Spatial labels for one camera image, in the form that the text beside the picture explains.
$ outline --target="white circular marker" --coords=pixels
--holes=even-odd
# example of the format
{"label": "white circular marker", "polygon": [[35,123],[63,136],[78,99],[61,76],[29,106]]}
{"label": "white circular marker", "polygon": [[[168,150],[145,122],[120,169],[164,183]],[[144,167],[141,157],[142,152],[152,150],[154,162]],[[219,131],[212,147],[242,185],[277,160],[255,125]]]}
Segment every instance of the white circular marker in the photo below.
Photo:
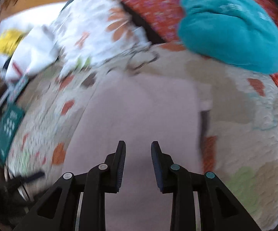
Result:
{"label": "white circular marker", "polygon": [[179,169],[180,169],[180,166],[177,165],[177,164],[172,164],[172,165],[171,165],[171,169],[172,169],[172,170],[179,170]]}
{"label": "white circular marker", "polygon": [[99,168],[100,170],[105,170],[107,167],[108,167],[108,165],[105,164],[105,163],[100,164],[100,165],[98,166],[98,168]]}
{"label": "white circular marker", "polygon": [[213,172],[207,172],[206,177],[210,178],[210,179],[213,179],[215,177],[215,174]]}
{"label": "white circular marker", "polygon": [[71,179],[72,176],[73,176],[73,175],[72,175],[71,173],[65,173],[65,174],[63,175],[63,178],[66,179],[66,180],[68,180],[68,179]]}

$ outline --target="bed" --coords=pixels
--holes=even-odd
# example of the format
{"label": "bed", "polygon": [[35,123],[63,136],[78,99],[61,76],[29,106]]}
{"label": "bed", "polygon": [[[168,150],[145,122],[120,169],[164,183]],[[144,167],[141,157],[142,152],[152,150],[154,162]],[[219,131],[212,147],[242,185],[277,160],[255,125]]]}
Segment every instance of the bed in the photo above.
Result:
{"label": "bed", "polygon": [[[27,185],[30,195],[52,185],[62,174],[69,143],[89,99],[101,78],[113,67],[134,74],[194,79],[212,87],[213,106],[201,150],[203,170],[214,171],[223,180],[262,230],[275,228],[278,224],[278,74],[271,78],[238,69],[174,43],[175,24],[182,17],[178,0],[146,0],[146,6],[140,6],[141,0],[123,1],[124,8],[131,8],[134,15],[141,16],[140,20],[145,19],[145,29],[152,32],[148,34],[150,41],[172,42],[153,45],[146,51],[138,51],[134,57],[119,56],[99,68],[72,73],[60,83],[56,80],[62,61],[41,72],[18,100],[26,116],[10,149],[9,170],[13,174],[29,174],[38,169],[46,172],[45,179]],[[278,25],[274,2],[257,2]],[[169,15],[161,14],[168,10],[171,10]],[[84,99],[80,96],[83,91],[89,94]]]}

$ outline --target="white cloth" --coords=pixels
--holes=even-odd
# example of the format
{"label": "white cloth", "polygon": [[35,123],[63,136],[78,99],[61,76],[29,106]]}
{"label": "white cloth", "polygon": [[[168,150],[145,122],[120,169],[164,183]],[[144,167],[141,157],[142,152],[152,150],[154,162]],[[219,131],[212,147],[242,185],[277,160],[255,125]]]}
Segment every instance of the white cloth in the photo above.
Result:
{"label": "white cloth", "polygon": [[46,26],[34,27],[16,48],[5,80],[18,80],[23,75],[34,76],[58,58],[59,50]]}
{"label": "white cloth", "polygon": [[100,66],[134,46],[149,45],[144,30],[135,30],[119,0],[74,0],[52,23],[65,65],[60,78],[75,68]]}

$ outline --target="green book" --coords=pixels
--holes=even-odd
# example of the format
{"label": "green book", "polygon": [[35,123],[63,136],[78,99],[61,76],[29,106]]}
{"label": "green book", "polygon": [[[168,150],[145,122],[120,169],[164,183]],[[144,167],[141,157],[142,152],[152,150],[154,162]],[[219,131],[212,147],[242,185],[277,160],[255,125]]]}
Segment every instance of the green book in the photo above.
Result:
{"label": "green book", "polygon": [[24,117],[24,111],[14,104],[9,104],[0,121],[0,165],[5,164],[13,138]]}

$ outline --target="teal towel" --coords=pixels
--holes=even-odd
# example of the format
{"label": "teal towel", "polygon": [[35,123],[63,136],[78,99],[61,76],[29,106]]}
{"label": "teal towel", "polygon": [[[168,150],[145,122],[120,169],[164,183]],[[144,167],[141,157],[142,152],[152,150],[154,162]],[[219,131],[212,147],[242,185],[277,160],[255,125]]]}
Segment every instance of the teal towel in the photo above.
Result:
{"label": "teal towel", "polygon": [[178,36],[191,51],[252,71],[278,72],[278,28],[254,0],[180,0]]}

